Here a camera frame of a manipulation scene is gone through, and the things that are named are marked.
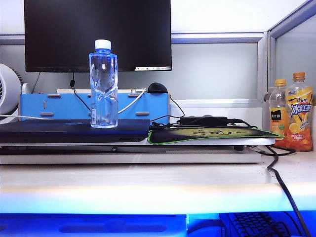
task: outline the keyboard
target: keyboard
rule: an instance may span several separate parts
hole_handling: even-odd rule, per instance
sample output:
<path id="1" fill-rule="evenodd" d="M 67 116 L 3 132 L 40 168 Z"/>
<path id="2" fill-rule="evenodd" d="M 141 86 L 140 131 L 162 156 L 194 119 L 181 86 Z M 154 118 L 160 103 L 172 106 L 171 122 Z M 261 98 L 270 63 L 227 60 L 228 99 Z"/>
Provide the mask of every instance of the keyboard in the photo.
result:
<path id="1" fill-rule="evenodd" d="M 277 222 L 267 212 L 227 213 L 221 219 L 231 237 L 290 237 L 283 222 Z"/>

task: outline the white desk surface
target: white desk surface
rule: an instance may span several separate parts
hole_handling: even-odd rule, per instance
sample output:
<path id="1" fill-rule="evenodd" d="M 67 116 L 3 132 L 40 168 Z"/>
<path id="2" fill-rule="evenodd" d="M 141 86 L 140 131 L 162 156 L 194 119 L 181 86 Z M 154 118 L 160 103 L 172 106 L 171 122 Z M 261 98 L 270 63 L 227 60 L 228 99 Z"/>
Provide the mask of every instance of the white desk surface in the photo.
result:
<path id="1" fill-rule="evenodd" d="M 1 213 L 194 214 L 292 210 L 258 164 L 0 165 Z M 275 168 L 300 210 L 316 210 L 316 152 Z"/>

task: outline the orange bottle cap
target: orange bottle cap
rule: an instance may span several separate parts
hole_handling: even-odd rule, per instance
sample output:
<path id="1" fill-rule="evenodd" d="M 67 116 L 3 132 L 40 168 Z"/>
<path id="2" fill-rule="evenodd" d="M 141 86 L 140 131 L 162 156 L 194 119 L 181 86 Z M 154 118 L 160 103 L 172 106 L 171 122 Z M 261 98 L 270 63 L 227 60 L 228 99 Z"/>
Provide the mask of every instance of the orange bottle cap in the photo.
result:
<path id="1" fill-rule="evenodd" d="M 286 85 L 286 79 L 276 79 L 275 86 L 285 86 Z"/>
<path id="2" fill-rule="evenodd" d="M 293 73 L 293 80 L 299 80 L 305 78 L 305 72 Z"/>

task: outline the computer monitor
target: computer monitor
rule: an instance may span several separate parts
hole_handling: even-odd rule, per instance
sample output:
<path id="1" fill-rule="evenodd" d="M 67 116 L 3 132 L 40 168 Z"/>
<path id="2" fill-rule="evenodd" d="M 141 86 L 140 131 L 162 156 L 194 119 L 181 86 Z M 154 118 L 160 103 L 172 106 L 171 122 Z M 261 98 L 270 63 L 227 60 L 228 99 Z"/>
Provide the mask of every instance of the computer monitor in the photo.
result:
<path id="1" fill-rule="evenodd" d="M 24 0 L 27 72 L 88 72 L 94 41 L 119 71 L 171 70 L 170 0 Z"/>

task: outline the metal partition frame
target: metal partition frame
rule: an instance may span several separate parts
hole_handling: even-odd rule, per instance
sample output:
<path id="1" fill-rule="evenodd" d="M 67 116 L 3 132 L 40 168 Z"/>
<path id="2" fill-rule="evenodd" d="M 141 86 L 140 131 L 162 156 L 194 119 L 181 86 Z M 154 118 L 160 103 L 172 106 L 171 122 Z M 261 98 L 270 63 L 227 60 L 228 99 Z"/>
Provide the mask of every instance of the metal partition frame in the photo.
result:
<path id="1" fill-rule="evenodd" d="M 258 73 L 256 99 L 210 99 L 184 100 L 184 103 L 203 107 L 261 107 L 263 96 L 267 91 L 267 32 L 253 33 L 194 33 L 174 32 L 171 42 L 176 43 L 257 43 L 258 45 Z M 0 45 L 24 45 L 24 35 L 0 35 Z"/>
<path id="2" fill-rule="evenodd" d="M 309 0 L 268 30 L 268 87 L 273 87 L 273 82 L 276 79 L 277 38 L 292 30 L 315 14 L 316 0 Z"/>

